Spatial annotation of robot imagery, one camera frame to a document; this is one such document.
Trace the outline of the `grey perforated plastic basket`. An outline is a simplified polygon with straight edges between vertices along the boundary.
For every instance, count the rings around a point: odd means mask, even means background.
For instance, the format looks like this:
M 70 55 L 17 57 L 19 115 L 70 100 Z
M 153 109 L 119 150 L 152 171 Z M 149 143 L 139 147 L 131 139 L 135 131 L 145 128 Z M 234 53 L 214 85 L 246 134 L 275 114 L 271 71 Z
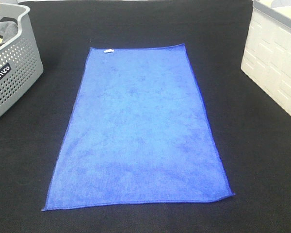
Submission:
M 17 34 L 0 46 L 0 117 L 43 73 L 29 12 L 25 5 L 0 3 L 0 17 L 17 20 L 18 27 Z

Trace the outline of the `grey cloth in basket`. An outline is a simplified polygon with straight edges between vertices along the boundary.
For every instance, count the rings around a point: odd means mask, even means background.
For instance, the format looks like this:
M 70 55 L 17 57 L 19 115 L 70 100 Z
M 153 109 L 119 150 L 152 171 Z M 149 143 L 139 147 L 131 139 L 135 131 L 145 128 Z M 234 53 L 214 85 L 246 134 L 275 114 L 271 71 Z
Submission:
M 0 22 L 0 42 L 5 43 L 17 35 L 18 26 L 15 22 Z

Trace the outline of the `white plastic storage bin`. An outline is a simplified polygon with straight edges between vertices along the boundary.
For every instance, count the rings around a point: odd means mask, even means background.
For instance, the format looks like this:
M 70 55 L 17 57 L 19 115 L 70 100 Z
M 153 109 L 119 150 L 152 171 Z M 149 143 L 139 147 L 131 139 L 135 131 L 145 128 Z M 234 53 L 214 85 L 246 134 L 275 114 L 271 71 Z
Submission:
M 242 71 L 291 116 L 291 0 L 255 0 Z

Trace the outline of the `black table cover cloth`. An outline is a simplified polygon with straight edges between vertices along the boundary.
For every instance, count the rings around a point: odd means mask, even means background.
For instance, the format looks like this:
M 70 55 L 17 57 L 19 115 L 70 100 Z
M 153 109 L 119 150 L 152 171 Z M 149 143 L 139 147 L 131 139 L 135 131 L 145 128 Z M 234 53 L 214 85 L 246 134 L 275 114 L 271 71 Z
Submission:
M 241 71 L 251 1 L 27 6 L 44 72 L 0 118 L 0 233 L 291 233 L 291 117 Z M 42 211 L 89 49 L 181 43 L 234 196 Z

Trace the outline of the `blue microfiber towel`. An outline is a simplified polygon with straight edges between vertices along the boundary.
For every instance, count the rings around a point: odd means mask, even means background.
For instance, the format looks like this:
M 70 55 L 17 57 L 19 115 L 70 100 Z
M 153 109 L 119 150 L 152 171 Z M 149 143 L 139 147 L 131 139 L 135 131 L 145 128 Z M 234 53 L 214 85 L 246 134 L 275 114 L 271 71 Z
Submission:
M 185 45 L 91 48 L 44 210 L 231 196 Z

